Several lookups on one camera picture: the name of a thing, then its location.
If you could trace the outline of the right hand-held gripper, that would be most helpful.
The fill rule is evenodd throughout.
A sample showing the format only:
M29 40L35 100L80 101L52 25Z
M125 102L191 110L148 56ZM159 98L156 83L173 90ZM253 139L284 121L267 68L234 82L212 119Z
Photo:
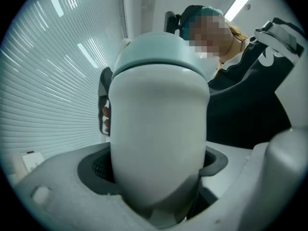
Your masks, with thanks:
M119 55L123 52L123 50L132 42L132 39L130 38L124 38L121 41L120 49L119 49ZM109 100L109 88L112 81L112 70L109 67L106 67L102 70L100 79L99 79L99 85L98 85L98 120L99 120L99 130L104 136L110 137L109 134L105 134L103 131L103 113L102 109L106 106L109 108L109 117L111 122L111 103Z

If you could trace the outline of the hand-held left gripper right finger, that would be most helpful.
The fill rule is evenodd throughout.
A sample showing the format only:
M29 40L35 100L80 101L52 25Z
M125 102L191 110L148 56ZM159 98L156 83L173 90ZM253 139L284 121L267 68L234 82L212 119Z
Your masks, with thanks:
M177 231L263 231L284 211L308 172L308 131L290 129L253 150L213 142L228 164L203 177L201 195L210 206Z

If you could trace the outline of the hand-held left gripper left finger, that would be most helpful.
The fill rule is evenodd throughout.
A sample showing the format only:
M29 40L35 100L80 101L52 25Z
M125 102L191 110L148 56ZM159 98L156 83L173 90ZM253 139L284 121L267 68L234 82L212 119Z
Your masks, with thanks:
M96 160L112 177L106 142L45 160L15 186L15 192L49 231L152 231L154 227L124 202L120 188L95 173Z

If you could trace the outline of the person's right hand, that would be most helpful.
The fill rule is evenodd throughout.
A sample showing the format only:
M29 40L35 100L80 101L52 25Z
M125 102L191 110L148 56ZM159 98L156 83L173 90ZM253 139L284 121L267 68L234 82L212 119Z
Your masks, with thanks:
M103 113L103 131L105 134L109 134L110 132L109 108L105 106L102 109L102 113Z

